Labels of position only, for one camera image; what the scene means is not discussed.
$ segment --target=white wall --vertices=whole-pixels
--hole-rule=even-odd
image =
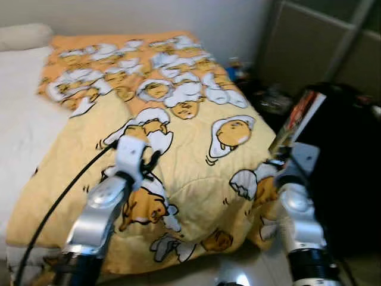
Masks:
[[[217,60],[253,61],[272,0],[0,0],[0,26],[41,22],[65,35],[190,30]]]

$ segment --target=bed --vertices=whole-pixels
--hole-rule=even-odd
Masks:
[[[124,134],[161,157],[125,202],[103,273],[153,271],[245,238],[270,245],[275,169],[263,162],[274,134],[193,35],[56,36],[0,59],[1,249],[6,236],[13,273],[59,193]],[[26,285],[47,285],[89,190],[113,172],[110,152],[75,184],[32,251]]]

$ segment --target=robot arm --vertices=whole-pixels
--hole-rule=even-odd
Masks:
[[[308,194],[317,147],[295,143],[285,168],[275,177],[279,187],[278,224],[288,254],[294,286],[340,286],[338,267],[326,251],[324,231],[315,219]]]
[[[145,143],[131,136],[119,139],[116,173],[95,186],[74,223],[56,268],[52,286],[93,286],[101,271],[108,243],[123,203],[141,185],[156,162],[144,165]]]

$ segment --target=white pillow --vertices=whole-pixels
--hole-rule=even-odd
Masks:
[[[47,46],[52,37],[52,29],[41,23],[0,28],[0,51]]]

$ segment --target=blue object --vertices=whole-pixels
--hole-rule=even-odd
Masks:
[[[234,67],[227,67],[226,68],[227,74],[229,75],[229,78],[232,82],[234,82],[237,77],[236,77],[236,70]]]

